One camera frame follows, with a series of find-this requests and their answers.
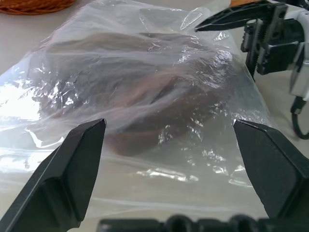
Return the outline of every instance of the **white robot part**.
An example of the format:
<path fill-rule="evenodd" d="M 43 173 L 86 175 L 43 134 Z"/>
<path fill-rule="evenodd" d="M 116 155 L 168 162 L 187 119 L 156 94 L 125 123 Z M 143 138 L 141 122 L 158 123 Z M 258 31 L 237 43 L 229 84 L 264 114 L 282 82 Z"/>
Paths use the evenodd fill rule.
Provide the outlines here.
<path fill-rule="evenodd" d="M 294 67 L 291 76 L 290 93 L 309 101 L 309 11 L 290 12 L 286 15 L 286 18 L 297 20 L 302 25 L 305 36 L 305 41 L 299 46 L 299 51 L 295 57 L 296 62 L 300 56 L 303 56 L 302 66 L 301 68 L 299 68 L 299 65 Z"/>

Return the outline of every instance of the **clear plastic bag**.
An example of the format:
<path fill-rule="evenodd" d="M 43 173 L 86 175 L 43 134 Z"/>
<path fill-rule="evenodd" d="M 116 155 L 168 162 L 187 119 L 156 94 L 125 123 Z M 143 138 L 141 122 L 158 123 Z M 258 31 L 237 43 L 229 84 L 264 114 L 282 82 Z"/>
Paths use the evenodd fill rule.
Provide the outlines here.
<path fill-rule="evenodd" d="M 91 1 L 3 74 L 2 201 L 72 128 L 105 118 L 87 218 L 265 217 L 232 124 L 270 118 L 229 34 L 194 32 L 209 15 Z"/>

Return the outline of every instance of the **woven basket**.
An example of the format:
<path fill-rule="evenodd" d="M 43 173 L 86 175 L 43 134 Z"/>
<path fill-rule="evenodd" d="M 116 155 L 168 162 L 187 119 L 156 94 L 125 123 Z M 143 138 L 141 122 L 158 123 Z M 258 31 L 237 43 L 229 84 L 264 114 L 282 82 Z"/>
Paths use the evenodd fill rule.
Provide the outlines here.
<path fill-rule="evenodd" d="M 75 0 L 0 0 L 0 13 L 42 15 L 63 10 Z"/>

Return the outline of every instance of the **table surface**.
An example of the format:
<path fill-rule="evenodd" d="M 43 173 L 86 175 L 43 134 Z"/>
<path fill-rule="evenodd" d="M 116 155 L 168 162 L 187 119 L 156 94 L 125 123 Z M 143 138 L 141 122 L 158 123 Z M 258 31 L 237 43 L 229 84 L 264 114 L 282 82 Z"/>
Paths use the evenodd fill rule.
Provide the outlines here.
<path fill-rule="evenodd" d="M 206 5 L 212 10 L 227 7 L 229 0 L 140 0 L 145 3 L 166 7 L 192 10 Z M 74 7 L 61 12 L 39 16 L 15 16 L 0 14 L 0 74 L 16 64 L 22 56 L 35 47 L 40 41 L 59 27 Z M 240 47 L 243 29 L 231 30 L 236 44 Z M 280 131 L 307 157 L 309 157 L 309 141 L 298 139 L 292 129 L 290 107 L 294 97 L 289 94 L 290 72 L 278 72 L 265 76 L 256 75 L 256 85 L 263 96 L 265 103 L 275 119 Z M 305 107 L 300 116 L 301 128 L 309 130 L 309 107 Z M 8 199 L 5 207 L 8 207 L 13 199 Z"/>

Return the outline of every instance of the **black cable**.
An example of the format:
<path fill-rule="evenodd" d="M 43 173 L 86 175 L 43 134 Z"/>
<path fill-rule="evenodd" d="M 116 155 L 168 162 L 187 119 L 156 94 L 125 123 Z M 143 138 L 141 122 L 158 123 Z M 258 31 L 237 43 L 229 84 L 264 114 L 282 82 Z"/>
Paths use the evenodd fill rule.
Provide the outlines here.
<path fill-rule="evenodd" d="M 292 113 L 292 124 L 293 124 L 293 129 L 294 129 L 295 134 L 299 138 L 307 140 L 309 139 L 309 132 L 307 134 L 303 134 L 298 124 L 298 115 L 301 113 L 305 104 L 306 104 L 306 101 L 304 101 L 303 98 L 296 97 L 292 105 L 292 108 L 291 108 L 291 113 Z"/>

